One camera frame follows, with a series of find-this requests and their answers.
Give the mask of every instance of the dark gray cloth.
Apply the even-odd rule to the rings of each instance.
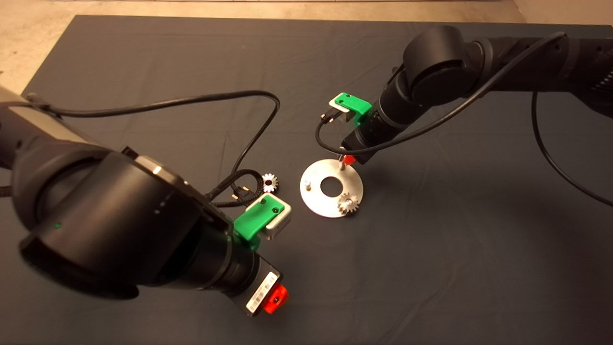
[[[26,232],[4,199],[0,343],[611,343],[613,209],[547,165],[531,133],[529,94],[491,93],[358,166],[365,199],[355,217],[323,219],[302,203],[304,169],[333,157],[313,134],[328,100],[341,91],[376,99],[405,45],[434,25],[76,17],[26,92],[71,109],[250,88],[281,98],[243,166],[278,175],[280,197],[293,207],[292,223],[260,250],[291,297],[274,315],[249,319],[215,292],[142,288],[131,301],[72,292],[20,260]],[[467,40],[613,34],[608,26],[457,26]],[[206,192],[271,107],[252,98],[67,121],[111,148],[128,144],[164,162]],[[555,159],[613,198],[613,121],[566,94],[542,96],[539,108]],[[339,143],[350,130],[334,123],[324,138]]]

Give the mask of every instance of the red component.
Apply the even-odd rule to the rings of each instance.
[[[345,165],[352,165],[356,161],[356,158],[352,155],[347,155],[343,158]]]
[[[262,307],[267,313],[272,314],[275,312],[277,308],[283,305],[285,301],[289,298],[289,293],[285,286],[277,283],[272,289],[270,289],[270,295],[268,299],[264,302],[264,306]]]

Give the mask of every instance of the white label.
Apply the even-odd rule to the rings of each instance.
[[[249,302],[247,302],[246,307],[248,311],[251,313],[256,312],[257,307],[260,305],[264,297],[268,295],[268,292],[270,289],[272,289],[272,286],[275,285],[277,279],[279,279],[279,277],[276,274],[268,272],[268,275],[266,275],[266,278],[264,278],[260,284],[260,287],[257,288],[256,293],[254,293]]]

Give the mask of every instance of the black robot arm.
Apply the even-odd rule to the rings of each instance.
[[[420,34],[407,45],[403,67],[342,146],[360,150],[392,140],[431,107],[473,94],[538,41],[501,37],[465,42],[453,26]],[[613,39],[556,39],[526,57],[490,90],[570,92],[613,118]],[[364,164],[374,154],[355,158]]]
[[[2,87],[0,165],[29,230],[21,256],[56,282],[117,299],[135,298],[138,285],[217,290],[249,316],[278,306],[265,297],[284,289],[282,274],[183,178],[88,140]]]

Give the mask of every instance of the gear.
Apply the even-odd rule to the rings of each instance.
[[[264,193],[275,193],[279,188],[279,178],[274,174],[264,174],[262,179],[264,180]]]
[[[344,215],[355,212],[359,206],[360,201],[353,194],[345,193],[338,198],[338,210]]]

